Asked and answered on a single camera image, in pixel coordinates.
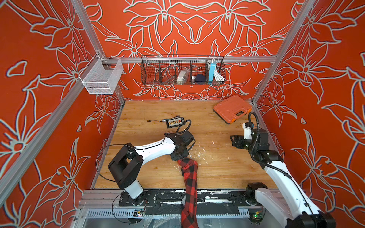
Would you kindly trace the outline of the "red black plaid sleeve arm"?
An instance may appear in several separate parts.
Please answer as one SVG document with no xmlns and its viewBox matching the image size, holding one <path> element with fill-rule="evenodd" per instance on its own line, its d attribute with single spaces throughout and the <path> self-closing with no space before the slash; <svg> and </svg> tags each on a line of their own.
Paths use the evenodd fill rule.
<svg viewBox="0 0 365 228">
<path fill-rule="evenodd" d="M 181 213 L 182 228 L 197 228 L 197 173 L 198 163 L 190 158 L 177 161 L 182 167 L 185 184 L 185 204 Z"/>
</svg>

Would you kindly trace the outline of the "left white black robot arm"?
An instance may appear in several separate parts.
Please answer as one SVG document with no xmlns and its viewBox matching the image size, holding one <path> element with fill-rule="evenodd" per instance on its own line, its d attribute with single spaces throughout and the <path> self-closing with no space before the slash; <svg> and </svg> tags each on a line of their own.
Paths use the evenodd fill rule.
<svg viewBox="0 0 365 228">
<path fill-rule="evenodd" d="M 141 146 L 124 144 L 116 156 L 111 160 L 108 169 L 118 187 L 126 191 L 133 200 L 140 200 L 144 189 L 137 180 L 143 165 L 159 157 L 169 155 L 172 161 L 182 161 L 187 158 L 189 151 L 195 144 L 194 136 L 189 132 L 192 121 L 185 120 L 188 126 L 181 130 L 178 127 L 174 133 L 164 134 L 163 139 Z"/>
</svg>

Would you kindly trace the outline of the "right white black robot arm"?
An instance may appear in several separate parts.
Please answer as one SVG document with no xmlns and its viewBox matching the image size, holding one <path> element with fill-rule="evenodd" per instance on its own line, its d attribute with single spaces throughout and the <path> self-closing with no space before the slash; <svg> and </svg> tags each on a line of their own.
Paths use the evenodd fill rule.
<svg viewBox="0 0 365 228">
<path fill-rule="evenodd" d="M 284 228 L 335 228 L 336 221 L 304 193 L 290 174 L 280 154 L 270 149 L 269 134 L 259 125 L 256 113 L 249 112 L 243 135 L 230 136 L 233 147 L 248 151 L 251 159 L 271 177 L 283 200 L 262 182 L 249 183 L 241 196 L 251 206 L 261 205 Z"/>
</svg>

